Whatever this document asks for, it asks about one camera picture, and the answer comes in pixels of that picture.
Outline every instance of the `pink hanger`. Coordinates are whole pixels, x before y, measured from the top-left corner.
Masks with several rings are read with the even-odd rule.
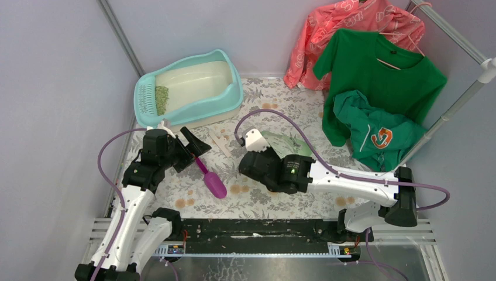
[[[415,6],[415,7],[412,9],[412,11],[410,11],[410,14],[412,14],[412,15],[413,15],[413,12],[414,12],[414,11],[415,11],[418,7],[420,7],[420,6],[422,6],[422,5],[429,5],[430,7],[432,7],[432,4],[431,4],[431,3],[429,3],[429,2],[420,3],[420,4],[418,4],[417,6]],[[410,39],[410,41],[412,42],[412,44],[414,45],[414,47],[417,49],[417,51],[419,51],[419,53],[420,53],[423,57],[425,57],[425,54],[424,54],[424,53],[422,52],[422,50],[421,50],[421,49],[417,46],[417,44],[415,44],[415,42],[414,42],[414,40],[412,39],[412,37],[410,37],[410,34],[412,34],[412,32],[410,32],[410,33],[408,34],[408,39]],[[387,32],[381,32],[381,33],[379,33],[379,34],[382,34],[382,35],[396,35],[395,33],[387,33]],[[380,62],[382,62],[382,63],[384,63],[384,64],[385,64],[385,65],[387,65],[387,66],[390,66],[390,67],[392,67],[392,68],[394,68],[394,69],[399,70],[399,68],[398,68],[398,67],[395,67],[395,66],[393,66],[393,65],[391,65],[391,64],[389,64],[389,63],[386,63],[385,61],[382,61],[382,60],[380,60],[380,59],[377,59],[377,60],[378,60],[378,61],[380,61]]]

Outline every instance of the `white pole connector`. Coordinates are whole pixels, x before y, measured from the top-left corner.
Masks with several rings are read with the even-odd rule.
[[[477,79],[479,82],[487,84],[491,82],[494,77],[496,77],[496,58],[487,59],[481,64],[482,72],[481,76]]]

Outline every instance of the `litter box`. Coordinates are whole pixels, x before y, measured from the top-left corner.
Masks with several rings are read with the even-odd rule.
[[[157,114],[155,86],[168,88],[166,112]],[[145,74],[135,87],[138,123],[156,127],[162,119],[173,131],[203,126],[235,116],[243,102],[239,74],[222,50],[187,57]]]

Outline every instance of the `wall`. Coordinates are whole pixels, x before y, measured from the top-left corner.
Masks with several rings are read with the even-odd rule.
[[[306,16],[338,0],[110,1],[145,72],[222,49],[241,76],[283,76]],[[407,0],[390,0],[406,7]]]
[[[495,56],[494,1],[432,0],[435,10],[485,55]],[[428,127],[480,75],[481,69],[432,22],[426,20],[422,50],[449,81],[431,109]],[[496,232],[496,81],[488,84],[409,163],[415,180],[445,186],[452,199],[427,211],[451,281],[494,280],[490,239]],[[419,204],[443,195],[419,191]]]
[[[74,280],[137,75],[95,0],[0,4],[2,280]],[[103,162],[113,178],[123,140]]]

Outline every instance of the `purple shovel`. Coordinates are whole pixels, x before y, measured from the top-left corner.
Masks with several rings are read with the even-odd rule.
[[[214,172],[209,172],[200,158],[196,157],[195,161],[204,174],[203,181],[208,189],[210,189],[210,192],[219,199],[226,197],[226,195],[228,194],[228,190],[222,183],[222,180],[219,178],[219,176]]]

